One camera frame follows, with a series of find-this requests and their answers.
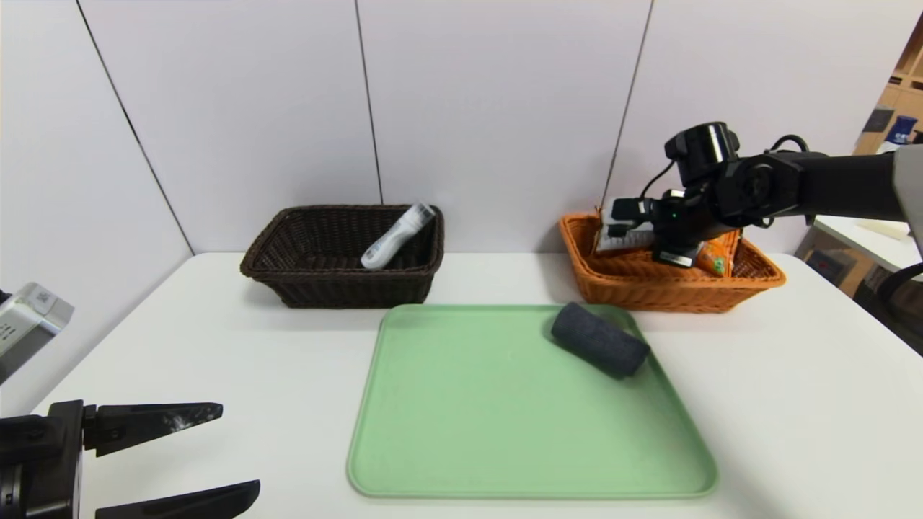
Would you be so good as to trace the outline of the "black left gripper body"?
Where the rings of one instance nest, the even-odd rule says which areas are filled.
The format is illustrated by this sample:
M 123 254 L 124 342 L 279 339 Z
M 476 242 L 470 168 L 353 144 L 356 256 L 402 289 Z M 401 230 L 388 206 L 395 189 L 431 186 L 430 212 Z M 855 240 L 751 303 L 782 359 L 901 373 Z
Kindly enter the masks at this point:
M 1 516 L 78 518 L 83 401 L 1 420 Z

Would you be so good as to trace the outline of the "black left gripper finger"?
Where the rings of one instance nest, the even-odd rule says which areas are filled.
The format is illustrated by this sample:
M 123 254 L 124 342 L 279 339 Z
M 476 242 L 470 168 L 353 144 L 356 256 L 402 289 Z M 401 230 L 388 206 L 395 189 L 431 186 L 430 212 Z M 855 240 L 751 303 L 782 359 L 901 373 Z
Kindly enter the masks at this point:
M 260 496 L 260 480 L 96 510 L 96 518 L 235 518 Z
M 86 405 L 82 446 L 98 457 L 109 456 L 219 420 L 223 413 L 218 403 Z

